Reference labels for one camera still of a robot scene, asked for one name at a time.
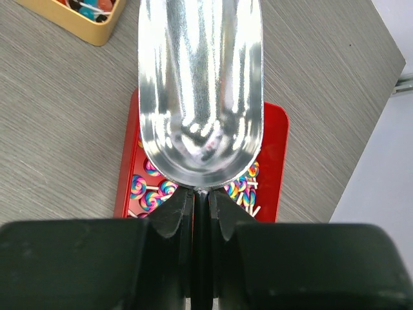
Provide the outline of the metal scoop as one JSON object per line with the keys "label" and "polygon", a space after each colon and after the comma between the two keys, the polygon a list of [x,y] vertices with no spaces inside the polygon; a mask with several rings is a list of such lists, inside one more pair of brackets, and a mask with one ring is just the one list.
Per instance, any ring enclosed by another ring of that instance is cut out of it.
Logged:
{"label": "metal scoop", "polygon": [[142,1],[141,139],[148,159],[192,198],[192,309],[213,302],[209,194],[242,176],[263,139],[259,1]]}

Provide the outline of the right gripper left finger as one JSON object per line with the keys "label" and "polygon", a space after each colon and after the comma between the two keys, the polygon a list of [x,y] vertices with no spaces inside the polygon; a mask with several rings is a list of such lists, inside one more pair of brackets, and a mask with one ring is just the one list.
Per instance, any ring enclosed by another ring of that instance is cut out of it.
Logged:
{"label": "right gripper left finger", "polygon": [[193,192],[145,218],[1,227],[2,309],[184,309]]}

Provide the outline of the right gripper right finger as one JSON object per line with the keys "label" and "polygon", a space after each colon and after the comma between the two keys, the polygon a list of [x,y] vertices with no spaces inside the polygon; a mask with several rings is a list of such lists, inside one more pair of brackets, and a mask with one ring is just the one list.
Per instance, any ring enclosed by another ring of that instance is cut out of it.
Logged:
{"label": "right gripper right finger", "polygon": [[411,309],[412,280],[381,228],[263,223],[210,193],[214,296],[221,309]]}

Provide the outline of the red tin of swirl lollipops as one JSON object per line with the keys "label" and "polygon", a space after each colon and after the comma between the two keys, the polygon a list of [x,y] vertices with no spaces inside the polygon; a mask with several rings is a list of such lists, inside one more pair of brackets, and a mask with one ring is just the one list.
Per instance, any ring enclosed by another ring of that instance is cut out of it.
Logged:
{"label": "red tin of swirl lollipops", "polygon": [[[265,103],[264,138],[257,159],[239,183],[225,187],[227,194],[241,208],[261,222],[277,218],[289,120],[285,110]],[[166,202],[177,189],[150,163],[141,144],[137,92],[130,99],[123,155],[119,172],[114,217],[142,218]]]}

